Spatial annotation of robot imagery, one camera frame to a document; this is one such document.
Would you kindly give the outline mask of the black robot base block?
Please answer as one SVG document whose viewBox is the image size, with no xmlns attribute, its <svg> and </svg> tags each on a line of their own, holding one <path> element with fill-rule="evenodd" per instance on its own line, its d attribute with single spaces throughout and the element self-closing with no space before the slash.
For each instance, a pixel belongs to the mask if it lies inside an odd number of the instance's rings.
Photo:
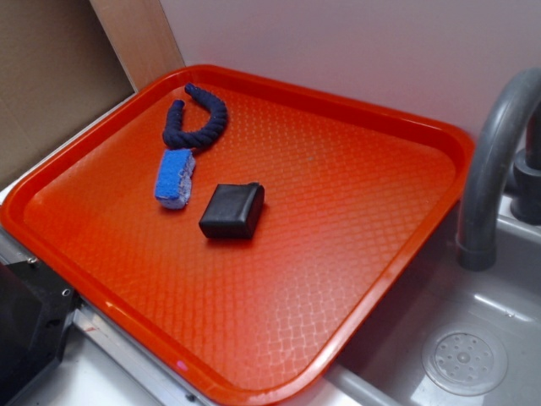
<svg viewBox="0 0 541 406">
<path fill-rule="evenodd" d="M 75 289 L 42 262 L 1 265 L 1 404 L 11 405 L 57 368 Z"/>
</svg>

